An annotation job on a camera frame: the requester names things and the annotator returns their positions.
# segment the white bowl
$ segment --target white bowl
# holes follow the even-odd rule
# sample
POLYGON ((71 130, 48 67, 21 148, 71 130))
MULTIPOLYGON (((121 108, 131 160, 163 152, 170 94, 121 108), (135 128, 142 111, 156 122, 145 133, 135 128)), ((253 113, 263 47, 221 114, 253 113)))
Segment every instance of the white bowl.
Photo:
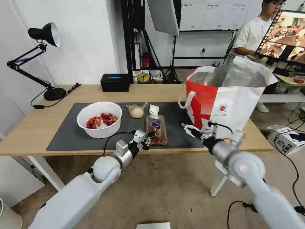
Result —
POLYGON ((119 105, 112 102, 97 102, 90 104, 83 108, 76 118, 76 122, 80 128, 93 138, 107 138, 116 133, 121 126, 122 109, 119 105), (102 113, 111 113, 118 118, 118 120, 110 126, 102 123, 96 129, 86 128, 88 120, 94 116, 100 116, 102 113))

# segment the person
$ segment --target person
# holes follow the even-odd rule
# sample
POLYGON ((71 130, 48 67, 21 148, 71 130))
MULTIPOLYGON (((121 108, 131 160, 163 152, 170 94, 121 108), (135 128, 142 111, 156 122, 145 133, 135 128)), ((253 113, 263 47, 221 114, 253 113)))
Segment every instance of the person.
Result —
MULTIPOLYGON (((233 50, 237 55, 255 55, 255 52, 269 29, 278 10, 284 6, 286 0, 263 0, 261 13, 245 23, 237 32, 233 50)), ((256 109, 268 113, 263 103, 258 103, 256 109)))

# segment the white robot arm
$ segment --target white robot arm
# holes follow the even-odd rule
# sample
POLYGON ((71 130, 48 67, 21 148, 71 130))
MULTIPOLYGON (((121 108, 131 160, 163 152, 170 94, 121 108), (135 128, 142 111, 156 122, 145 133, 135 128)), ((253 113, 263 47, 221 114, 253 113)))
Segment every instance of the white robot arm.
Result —
POLYGON ((182 124, 186 133, 203 140, 203 145, 240 186, 247 185, 250 188, 254 194, 253 204, 257 212, 271 229, 304 229, 304 221, 285 196, 264 182, 266 169, 262 160, 254 154, 238 150, 245 134, 235 131, 231 142, 227 144, 222 139, 215 138, 216 125, 209 121, 205 131, 201 132, 192 125, 182 124))
POLYGON ((155 132, 137 130, 133 140, 116 143, 112 156, 100 157, 84 174, 75 177, 48 200, 28 229, 71 229, 95 205, 101 194, 114 183, 138 152, 148 150, 155 132))
MULTIPOLYGON (((267 185, 263 178, 266 170, 261 159, 238 147, 245 138, 235 131, 229 144, 216 139, 217 124, 209 121, 201 132, 192 125, 182 124, 186 133, 203 140, 203 145, 214 155, 223 169, 236 179, 240 186, 249 186, 254 194, 254 206, 271 229, 305 229, 305 223, 277 189, 267 185)), ((72 229, 95 205, 103 191, 114 183, 138 152, 148 150, 155 132, 147 135, 137 130, 127 144, 120 140, 112 156, 99 158, 84 174, 77 176, 54 195, 38 211, 29 229, 72 229)))

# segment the desk lamp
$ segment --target desk lamp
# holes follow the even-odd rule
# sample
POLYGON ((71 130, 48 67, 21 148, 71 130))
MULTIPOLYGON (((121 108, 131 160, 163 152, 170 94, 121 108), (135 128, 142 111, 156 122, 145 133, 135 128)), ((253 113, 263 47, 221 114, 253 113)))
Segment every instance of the desk lamp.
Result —
POLYGON ((25 75, 26 77, 30 78, 31 80, 34 80, 35 82, 41 84, 42 86, 46 87, 47 91, 44 93, 45 100, 54 101, 54 100, 59 100, 59 99, 64 98, 67 94, 65 89, 60 88, 60 87, 53 87, 50 82, 42 80, 38 77, 35 77, 35 76, 27 73, 26 71, 20 69, 21 65, 29 62, 30 60, 34 59, 35 57, 46 52, 47 44, 45 44, 43 42, 44 40, 55 47, 60 46, 58 30, 57 30, 55 24, 53 22, 50 22, 50 23, 46 24, 42 29, 29 28, 28 33, 31 38, 35 39, 39 43, 39 45, 37 45, 35 48, 31 49, 30 51, 26 52, 25 54, 21 55, 20 57, 17 57, 16 59, 7 62, 7 66, 9 68, 25 75), (32 57, 23 58, 24 56, 30 54, 31 52, 33 52, 37 49, 40 49, 41 52, 35 54, 32 57))

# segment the concrete floor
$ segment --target concrete floor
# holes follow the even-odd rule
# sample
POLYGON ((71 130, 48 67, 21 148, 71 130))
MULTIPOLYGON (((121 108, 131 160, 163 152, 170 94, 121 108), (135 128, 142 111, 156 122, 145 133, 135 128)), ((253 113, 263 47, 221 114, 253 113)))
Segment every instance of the concrete floor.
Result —
MULTIPOLYGON (((268 114, 255 110, 252 121, 259 127, 286 125, 287 117, 296 104, 267 104, 268 114)), ((277 187, 293 206, 297 201, 292 193, 295 170, 280 153, 257 154, 267 169, 266 181, 277 187)), ((49 156, 48 162, 67 184, 91 167, 98 156, 49 156)), ((305 204, 305 150, 291 156, 300 173, 296 192, 305 204)), ((251 203, 252 194, 226 182, 216 197, 209 189, 220 172, 209 154, 139 155, 122 171, 119 180, 110 186, 97 204, 75 226, 75 229, 133 229, 136 224, 170 222, 172 229, 226 228, 227 210, 231 202, 251 203)), ((13 209, 23 217, 27 228, 36 212, 56 193, 46 186, 26 198, 13 209)), ((230 227, 267 228, 261 217, 236 203, 230 214, 230 227)))

